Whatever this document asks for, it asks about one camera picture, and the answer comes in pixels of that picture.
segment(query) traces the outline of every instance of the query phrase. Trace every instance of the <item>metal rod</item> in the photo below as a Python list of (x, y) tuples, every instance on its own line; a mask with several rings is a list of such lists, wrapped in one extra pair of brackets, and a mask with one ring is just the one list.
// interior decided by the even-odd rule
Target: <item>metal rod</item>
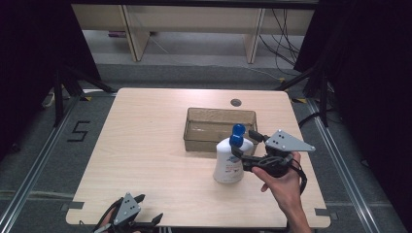
[[(317, 113), (319, 111), (318, 106), (315, 101), (308, 99), (308, 107), (310, 112)], [(329, 151), (330, 157), (333, 160), (334, 165), (338, 171), (339, 177), (342, 179), (342, 182), (346, 188), (346, 191), (355, 207), (355, 210), (358, 213), (360, 222), (363, 225), (365, 232), (378, 233), (381, 232), (375, 217), (370, 211), (369, 207), (364, 200), (361, 191), (359, 190), (357, 184), (355, 183), (354, 178), (352, 177), (351, 172), (349, 171), (348, 166), (345, 163), (344, 158), (342, 157), (337, 145), (335, 144), (328, 128), (324, 127), (321, 119), (319, 117), (315, 118), (316, 125), (325, 141), (327, 150)]]
[(44, 144), (42, 150), (40, 151), (39, 155), (34, 161), (23, 183), (18, 188), (18, 191), (16, 192), (12, 201), (9, 203), (6, 211), (1, 215), (0, 230), (2, 233), (8, 233), (12, 229), (19, 213), (21, 212), (21, 209), (25, 204), (28, 195), (30, 194), (31, 189), (37, 182), (38, 178), (40, 177), (40, 174), (43, 171), (43, 168), (48, 162), (52, 150), (57, 142), (57, 139), (61, 134), (61, 131), (64, 129), (64, 126), (67, 123), (70, 114), (72, 113), (74, 107), (79, 102), (79, 100), (79, 96), (75, 96), (70, 99), (68, 106), (66, 108), (66, 115), (63, 117), (62, 121), (51, 131), (49, 138), (46, 140), (46, 143)]

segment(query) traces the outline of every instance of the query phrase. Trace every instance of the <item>person's arm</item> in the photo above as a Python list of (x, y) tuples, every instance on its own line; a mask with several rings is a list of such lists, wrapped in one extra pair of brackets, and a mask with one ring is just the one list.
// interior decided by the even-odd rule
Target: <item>person's arm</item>
[[(300, 162), (300, 153), (293, 152), (292, 155), (294, 160)], [(264, 182), (261, 191), (264, 192), (269, 188), (272, 192), (279, 208), (288, 219), (291, 231), (296, 233), (312, 232), (300, 200), (299, 175), (292, 169), (281, 178), (274, 178), (258, 167), (252, 168), (252, 172)]]

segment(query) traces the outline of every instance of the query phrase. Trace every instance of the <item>white spray bottle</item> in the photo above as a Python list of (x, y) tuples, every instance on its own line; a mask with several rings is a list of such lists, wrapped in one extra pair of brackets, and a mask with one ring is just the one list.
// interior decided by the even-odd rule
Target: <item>white spray bottle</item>
[(237, 183), (243, 178), (243, 165), (240, 158), (231, 152), (235, 146), (245, 154), (250, 154), (254, 144), (243, 138), (246, 128), (243, 124), (233, 125), (232, 135), (216, 146), (217, 161), (213, 178), (219, 183)]

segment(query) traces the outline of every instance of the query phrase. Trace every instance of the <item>black cable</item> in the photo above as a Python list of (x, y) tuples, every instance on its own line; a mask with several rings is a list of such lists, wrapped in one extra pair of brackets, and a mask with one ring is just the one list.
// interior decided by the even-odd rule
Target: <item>black cable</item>
[(275, 14), (275, 11), (274, 11), (273, 9), (272, 9), (272, 13), (273, 13), (273, 16), (275, 16), (276, 22), (278, 23), (278, 26), (279, 26), (279, 28), (280, 28), (280, 30), (281, 30), (281, 32), (282, 32), (280, 42), (282, 41), (282, 37), (285, 37), (285, 40), (287, 41), (287, 43), (288, 43), (288, 45), (289, 45), (288, 50), (294, 52), (294, 50), (292, 49), (292, 48), (294, 48), (295, 50), (297, 50), (297, 52), (299, 52), (299, 49), (298, 49), (297, 47), (295, 47), (295, 46), (291, 43), (291, 41), (289, 40), (288, 25), (287, 25), (287, 18), (288, 18), (287, 10), (284, 9), (284, 26), (283, 26), (283, 27), (282, 27), (282, 25), (281, 25), (278, 17), (277, 17), (276, 14)]
[[(335, 109), (333, 109), (333, 108), (331, 108), (331, 109), (328, 109), (328, 110), (326, 110), (326, 112), (332, 112), (332, 111), (335, 111)], [(307, 116), (305, 119), (303, 119), (303, 120), (301, 120), (300, 122), (299, 122), (299, 128), (301, 128), (302, 126), (303, 126), (303, 124), (305, 124), (307, 121), (309, 121), (310, 119), (312, 119), (312, 118), (314, 118), (314, 117), (319, 117), (321, 115), (321, 113), (319, 113), (319, 112), (316, 112), (316, 113), (314, 113), (314, 114), (311, 114), (310, 116)]]
[(115, 203), (113, 203), (109, 209), (107, 209), (107, 211), (103, 214), (103, 216), (100, 218), (100, 220), (97, 222), (96, 226), (93, 229), (93, 232), (96, 231), (97, 229), (100, 228), (101, 223), (103, 222), (104, 218), (109, 214), (109, 212), (114, 209), (116, 206), (118, 206), (121, 202), (123, 201), (123, 198), (119, 199), (118, 201), (116, 201)]
[(290, 74), (288, 72), (283, 71), (279, 65), (278, 65), (278, 56), (281, 57), (282, 59), (284, 59), (285, 61), (289, 62), (290, 65), (294, 66), (294, 63), (290, 60), (288, 60), (285, 56), (283, 56), (282, 54), (280, 54), (279, 52), (275, 51), (274, 49), (272, 49), (269, 45), (266, 44), (266, 42), (263, 40), (263, 38), (259, 35), (261, 41), (263, 42), (263, 44), (267, 47), (267, 49), (271, 52), (273, 52), (276, 56), (275, 56), (275, 64), (276, 64), (276, 68), (282, 72), (285, 75), (289, 75), (289, 76), (296, 76), (295, 74)]
[(267, 45), (267, 43), (263, 40), (263, 38), (259, 35), (261, 41), (263, 42), (263, 44), (267, 47), (267, 49), (273, 53), (275, 53), (277, 56), (281, 57), (282, 59), (284, 59), (285, 61), (287, 61), (290, 65), (294, 65), (294, 63), (292, 61), (290, 61), (287, 57), (283, 56), (282, 54), (280, 54), (279, 52), (277, 52), (276, 50), (272, 49), (269, 45)]

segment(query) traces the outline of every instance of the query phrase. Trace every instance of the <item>plastic container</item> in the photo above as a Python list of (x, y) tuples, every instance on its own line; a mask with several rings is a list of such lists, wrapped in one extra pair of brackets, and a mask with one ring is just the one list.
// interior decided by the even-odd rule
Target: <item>plastic container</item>
[(188, 108), (184, 134), (186, 151), (216, 153), (216, 145), (230, 137), (236, 123), (246, 127), (244, 137), (254, 143), (253, 155), (258, 142), (249, 137), (248, 131), (258, 131), (257, 114), (254, 111)]
[(232, 154), (231, 145), (239, 148), (244, 154), (251, 154), (254, 144), (243, 138), (244, 133), (245, 126), (235, 124), (232, 135), (216, 146), (217, 161), (213, 178), (218, 183), (237, 183), (242, 180), (244, 175), (242, 161)]

